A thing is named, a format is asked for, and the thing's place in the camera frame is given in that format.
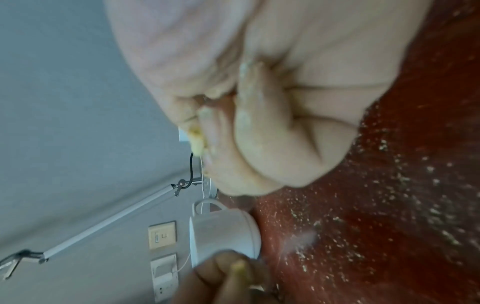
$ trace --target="light switch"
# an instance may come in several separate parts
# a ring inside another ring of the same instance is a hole
[[[175,222],[150,226],[148,228],[150,249],[173,245],[177,242],[177,227]]]

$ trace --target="gray wall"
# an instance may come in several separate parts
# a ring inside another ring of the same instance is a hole
[[[188,144],[124,62],[100,0],[0,2],[0,257],[47,250],[188,176]],[[0,282],[3,304],[153,302],[150,260],[188,255],[199,187]],[[147,228],[177,221],[150,252]]]

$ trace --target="hand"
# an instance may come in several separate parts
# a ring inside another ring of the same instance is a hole
[[[269,272],[260,262],[233,251],[222,252],[193,270],[182,282],[172,304],[276,304],[252,285],[269,283]]]
[[[107,1],[121,50],[168,117],[206,136],[230,195],[337,166],[399,73],[431,0]],[[232,97],[205,105],[199,95]]]

